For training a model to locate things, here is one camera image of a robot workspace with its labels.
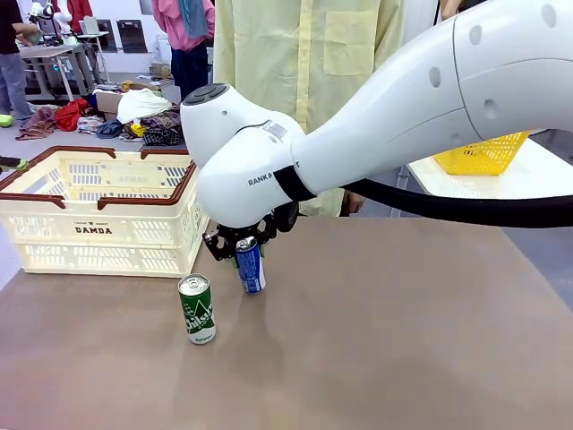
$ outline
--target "black cable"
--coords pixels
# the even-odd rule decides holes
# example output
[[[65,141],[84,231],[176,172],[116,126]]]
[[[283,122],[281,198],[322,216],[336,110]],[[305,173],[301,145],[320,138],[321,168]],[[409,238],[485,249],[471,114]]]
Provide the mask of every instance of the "black cable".
[[[438,25],[438,19],[440,18],[440,0],[438,0],[438,7],[436,8],[436,16],[433,19],[433,25]]]
[[[573,227],[573,195],[527,200],[454,199],[400,190],[370,179],[342,188],[425,218],[496,227]]]

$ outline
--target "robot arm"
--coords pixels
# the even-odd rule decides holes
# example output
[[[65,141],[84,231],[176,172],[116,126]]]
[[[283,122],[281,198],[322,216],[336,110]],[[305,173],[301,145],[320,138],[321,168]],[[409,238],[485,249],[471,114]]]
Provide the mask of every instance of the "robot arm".
[[[572,24],[570,0],[481,4],[406,45],[306,136],[232,88],[206,89],[182,107],[200,203],[244,228],[282,204],[469,143],[573,131]]]

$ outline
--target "yellow basket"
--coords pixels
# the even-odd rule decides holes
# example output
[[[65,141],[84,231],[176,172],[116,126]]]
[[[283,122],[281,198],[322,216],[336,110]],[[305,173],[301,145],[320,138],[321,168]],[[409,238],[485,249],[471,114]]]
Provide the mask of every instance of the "yellow basket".
[[[524,144],[529,132],[448,150],[434,158],[450,175],[501,175]]]

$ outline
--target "green can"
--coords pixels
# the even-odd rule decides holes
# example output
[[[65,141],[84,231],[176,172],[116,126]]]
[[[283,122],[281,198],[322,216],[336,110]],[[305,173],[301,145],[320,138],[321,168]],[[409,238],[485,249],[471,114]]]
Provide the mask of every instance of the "green can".
[[[194,273],[181,279],[178,289],[189,340],[197,345],[212,341],[215,320],[209,280]]]

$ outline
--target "black shirt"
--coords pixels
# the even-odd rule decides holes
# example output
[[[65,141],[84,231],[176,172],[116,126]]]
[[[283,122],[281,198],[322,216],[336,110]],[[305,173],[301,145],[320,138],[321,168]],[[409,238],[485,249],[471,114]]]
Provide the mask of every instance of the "black shirt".
[[[12,24],[22,22],[16,0],[0,0],[0,54],[17,54],[16,30]]]

